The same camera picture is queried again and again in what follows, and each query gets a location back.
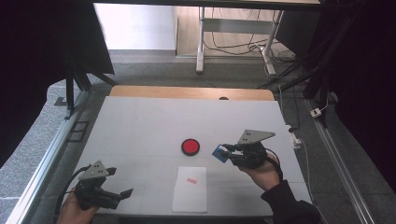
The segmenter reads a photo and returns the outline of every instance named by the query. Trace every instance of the person's left hand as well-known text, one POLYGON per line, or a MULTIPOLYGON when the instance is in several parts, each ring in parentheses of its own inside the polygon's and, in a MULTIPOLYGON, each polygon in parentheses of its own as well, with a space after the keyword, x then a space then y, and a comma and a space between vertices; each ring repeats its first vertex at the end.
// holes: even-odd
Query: person's left hand
POLYGON ((97 206, 92 206, 88 210, 82 210, 74 192, 70 192, 62 205, 61 214, 56 221, 57 224, 90 224, 97 206))

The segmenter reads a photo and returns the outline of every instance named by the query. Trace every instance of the red disc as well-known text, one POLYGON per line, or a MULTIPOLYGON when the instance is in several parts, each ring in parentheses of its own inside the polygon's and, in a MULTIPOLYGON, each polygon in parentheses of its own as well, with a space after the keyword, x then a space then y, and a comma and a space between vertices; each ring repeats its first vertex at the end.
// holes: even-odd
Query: red disc
POLYGON ((182 144, 181 144, 181 150, 183 151, 184 154, 187 156, 194 156, 198 153, 199 151, 199 143, 197 140, 189 138, 186 139, 182 144))

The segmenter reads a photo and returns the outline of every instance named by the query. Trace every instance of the power adapter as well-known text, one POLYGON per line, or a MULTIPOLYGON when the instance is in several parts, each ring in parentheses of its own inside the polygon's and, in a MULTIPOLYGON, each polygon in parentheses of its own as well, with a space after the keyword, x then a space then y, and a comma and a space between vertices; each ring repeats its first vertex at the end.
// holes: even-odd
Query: power adapter
POLYGON ((311 110, 311 116, 312 117, 317 118, 320 115, 321 115, 321 111, 318 108, 311 110))

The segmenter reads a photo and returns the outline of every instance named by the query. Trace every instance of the desk leg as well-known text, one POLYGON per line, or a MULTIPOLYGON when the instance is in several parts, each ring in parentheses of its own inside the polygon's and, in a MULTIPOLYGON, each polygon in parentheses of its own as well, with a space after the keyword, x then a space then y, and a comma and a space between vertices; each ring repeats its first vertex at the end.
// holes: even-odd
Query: desk leg
POLYGON ((268 42, 265 45, 265 48, 261 48, 262 57, 264 58, 264 61, 265 61, 265 67, 267 68, 268 75, 270 75, 270 76, 274 76, 276 74, 274 66, 271 62, 271 58, 269 56, 269 52, 271 50, 271 46, 273 44, 277 26, 279 25, 280 18, 282 17, 282 13, 283 13, 283 11, 279 11, 277 13, 276 19, 274 20, 273 27, 271 28, 271 33, 268 36, 268 42))
POLYGON ((202 74, 204 72, 204 20, 205 8, 199 8, 199 41, 197 50, 197 67, 196 73, 202 74))

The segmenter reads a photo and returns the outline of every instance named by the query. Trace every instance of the gray carpet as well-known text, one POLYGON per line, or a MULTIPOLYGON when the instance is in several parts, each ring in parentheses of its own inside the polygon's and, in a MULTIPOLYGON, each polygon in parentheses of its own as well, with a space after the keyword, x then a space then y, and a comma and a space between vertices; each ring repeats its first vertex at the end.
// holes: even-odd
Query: gray carpet
MULTIPOLYGON (((260 60, 237 61, 207 60, 204 73, 195 74, 195 63, 191 59, 175 57, 150 58, 136 63, 126 63, 125 57, 113 55, 116 75, 114 79, 122 85, 150 85, 150 86, 186 86, 186 87, 218 87, 256 89, 270 80, 263 72, 260 60)), ((277 65, 281 71, 285 65, 277 65)), ((296 71, 291 76, 298 76, 296 71)), ((110 87, 96 77, 90 77, 92 91, 84 113, 78 119, 88 123, 87 133, 81 142, 68 141, 64 144, 62 156, 57 159, 51 169, 51 175, 38 193, 25 223, 51 223, 56 196, 62 190, 66 178, 74 171, 85 142, 89 137, 97 113, 102 102, 109 94, 110 87)), ((288 82, 283 78, 269 88, 276 89, 279 83, 288 82)), ((297 98, 294 102, 293 91, 283 92, 282 102, 284 117, 291 126, 297 127, 297 115, 300 119, 300 128, 296 135, 306 144, 309 160, 310 186, 315 203, 329 223, 360 223, 355 209, 351 204, 346 191, 336 173, 325 146, 318 135, 318 131, 310 118, 301 96, 304 85, 295 88, 297 98)), ((5 223, 13 206, 18 201, 32 173, 35 171, 42 155, 48 148, 53 135, 59 128, 60 120, 65 115, 64 106, 54 106, 58 97, 64 97, 64 83, 57 83, 49 89, 48 102, 42 115, 37 119, 32 130, 26 135, 20 147, 12 158, 0 170, 0 223, 5 223)), ((357 141, 340 123, 333 112, 333 105, 328 108, 329 131, 333 135, 337 146, 341 149, 347 166, 355 179, 359 189, 377 223, 395 223, 396 197, 380 173, 375 169, 370 159, 364 153, 357 141)), ((69 135, 69 139, 78 139, 79 136, 69 135)), ((308 171, 305 159, 305 150, 295 151, 304 178, 307 180, 308 171)), ((113 217, 96 218, 93 223, 115 223, 113 217)))

